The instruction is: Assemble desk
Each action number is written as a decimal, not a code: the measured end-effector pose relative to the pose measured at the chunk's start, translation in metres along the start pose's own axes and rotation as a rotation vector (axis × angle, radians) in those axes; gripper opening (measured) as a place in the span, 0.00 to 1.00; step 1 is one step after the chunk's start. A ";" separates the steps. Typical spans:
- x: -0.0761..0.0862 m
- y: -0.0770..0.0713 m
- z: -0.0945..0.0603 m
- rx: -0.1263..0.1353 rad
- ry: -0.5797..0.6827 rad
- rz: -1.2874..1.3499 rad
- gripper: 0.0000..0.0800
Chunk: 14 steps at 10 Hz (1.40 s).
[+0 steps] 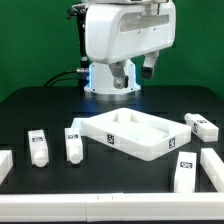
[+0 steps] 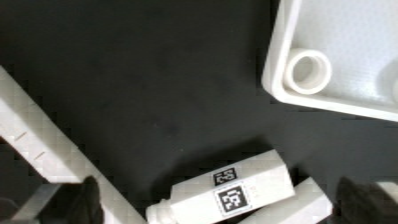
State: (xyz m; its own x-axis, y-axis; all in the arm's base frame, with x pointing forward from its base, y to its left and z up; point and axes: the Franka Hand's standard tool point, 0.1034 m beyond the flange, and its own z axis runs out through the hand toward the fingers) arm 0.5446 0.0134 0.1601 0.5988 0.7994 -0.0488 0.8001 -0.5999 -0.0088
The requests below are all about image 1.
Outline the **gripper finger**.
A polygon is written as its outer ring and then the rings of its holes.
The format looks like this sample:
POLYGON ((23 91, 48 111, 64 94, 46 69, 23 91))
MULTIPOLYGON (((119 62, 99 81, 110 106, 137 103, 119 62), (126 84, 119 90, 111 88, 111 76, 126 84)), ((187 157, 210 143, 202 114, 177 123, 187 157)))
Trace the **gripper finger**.
POLYGON ((158 51, 154 51, 145 55, 144 63, 141 68, 141 76, 143 78, 151 79, 154 76, 154 70, 158 57, 158 51))
POLYGON ((109 65, 110 71, 113 75, 113 85, 117 89, 128 87, 128 76, 125 74, 126 62, 120 61, 109 65))

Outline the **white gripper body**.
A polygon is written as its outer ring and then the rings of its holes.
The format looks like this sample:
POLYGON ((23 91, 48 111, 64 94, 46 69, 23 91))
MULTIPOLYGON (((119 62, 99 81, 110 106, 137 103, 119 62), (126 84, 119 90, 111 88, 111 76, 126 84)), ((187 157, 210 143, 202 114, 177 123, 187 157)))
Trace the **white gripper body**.
POLYGON ((112 64, 170 47, 175 38, 172 1, 149 4, 92 4, 85 44, 91 61, 112 64))

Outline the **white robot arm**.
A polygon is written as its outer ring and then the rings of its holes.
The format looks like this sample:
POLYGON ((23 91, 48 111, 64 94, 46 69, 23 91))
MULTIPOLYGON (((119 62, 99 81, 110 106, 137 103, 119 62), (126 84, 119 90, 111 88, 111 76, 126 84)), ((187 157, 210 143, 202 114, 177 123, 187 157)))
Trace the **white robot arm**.
POLYGON ((87 0, 85 49, 91 60, 86 94, 120 100, 140 92, 132 59, 144 56, 142 76, 149 79, 159 51, 175 39, 172 0, 87 0))

